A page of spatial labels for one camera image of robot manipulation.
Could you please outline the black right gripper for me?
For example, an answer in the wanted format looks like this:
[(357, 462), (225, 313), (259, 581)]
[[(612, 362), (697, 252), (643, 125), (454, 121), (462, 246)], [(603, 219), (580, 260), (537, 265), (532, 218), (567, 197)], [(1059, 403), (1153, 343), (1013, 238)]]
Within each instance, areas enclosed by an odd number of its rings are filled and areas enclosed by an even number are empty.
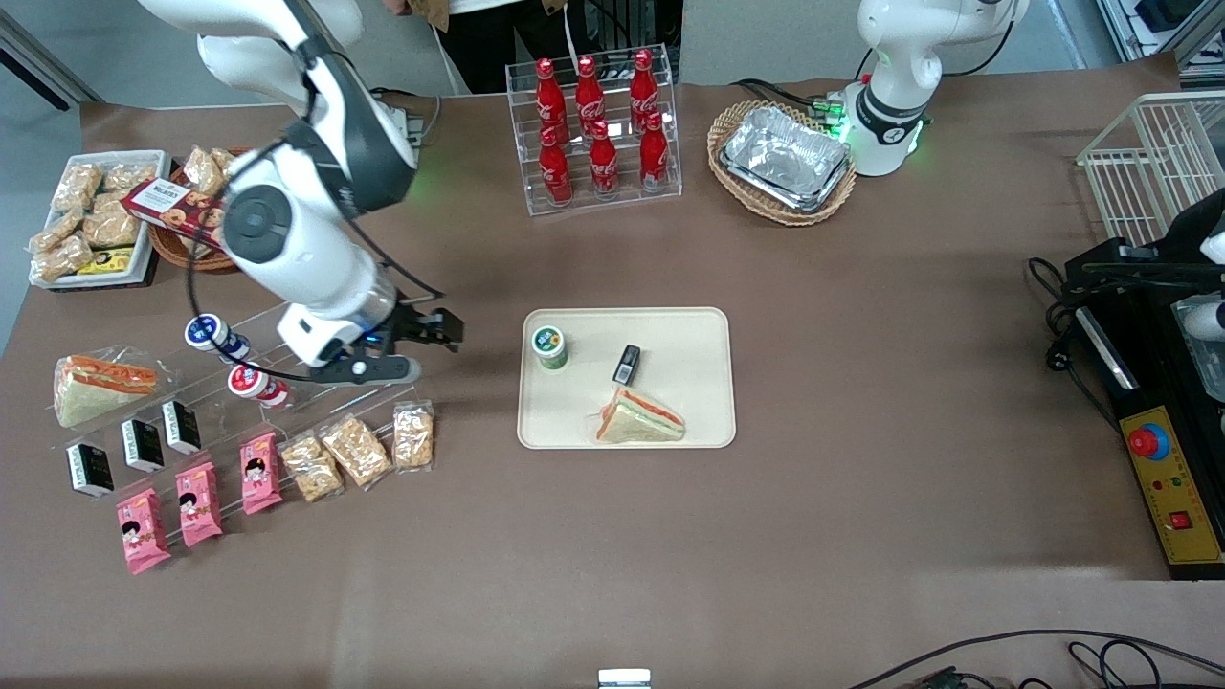
[(464, 342), (466, 322), (446, 308), (421, 315), (410, 302), (397, 302), (390, 318), (377, 326), (379, 352), (393, 352), (399, 342), (440, 345), (458, 353)]

